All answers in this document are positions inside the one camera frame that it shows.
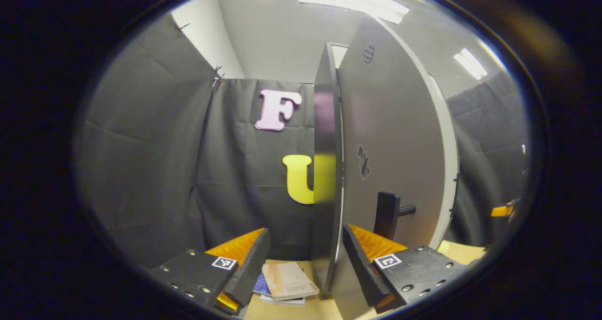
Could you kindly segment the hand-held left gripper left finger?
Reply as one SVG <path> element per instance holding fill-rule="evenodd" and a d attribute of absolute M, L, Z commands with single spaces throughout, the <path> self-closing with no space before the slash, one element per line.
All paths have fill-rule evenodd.
<path fill-rule="evenodd" d="M 204 252 L 187 249 L 152 269 L 152 275 L 197 305 L 239 313 L 253 294 L 271 238 L 260 228 Z"/>

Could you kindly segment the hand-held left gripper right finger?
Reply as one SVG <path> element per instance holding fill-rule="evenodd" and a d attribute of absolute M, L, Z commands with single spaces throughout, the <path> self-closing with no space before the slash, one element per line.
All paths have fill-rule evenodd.
<path fill-rule="evenodd" d="M 421 303 L 469 267 L 428 246 L 405 247 L 350 224 L 342 236 L 364 298 L 376 313 Z"/>

